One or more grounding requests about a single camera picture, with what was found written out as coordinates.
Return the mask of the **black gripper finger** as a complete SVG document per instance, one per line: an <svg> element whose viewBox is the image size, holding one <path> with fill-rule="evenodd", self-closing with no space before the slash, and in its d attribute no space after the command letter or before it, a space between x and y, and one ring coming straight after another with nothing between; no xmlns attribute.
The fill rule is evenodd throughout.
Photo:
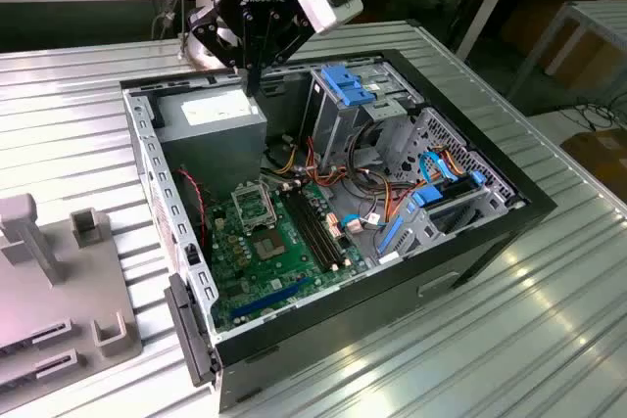
<svg viewBox="0 0 627 418"><path fill-rule="evenodd" d="M284 64L313 34L314 29L301 9L290 15L272 11L253 70L253 94L260 89L263 71Z"/></svg>
<svg viewBox="0 0 627 418"><path fill-rule="evenodd" d="M188 38L198 43L225 67L235 70L242 77L242 86L247 96L255 95L255 72L249 61L244 42L235 37L235 43L219 35L219 16L214 7L194 9L188 15Z"/></svg>

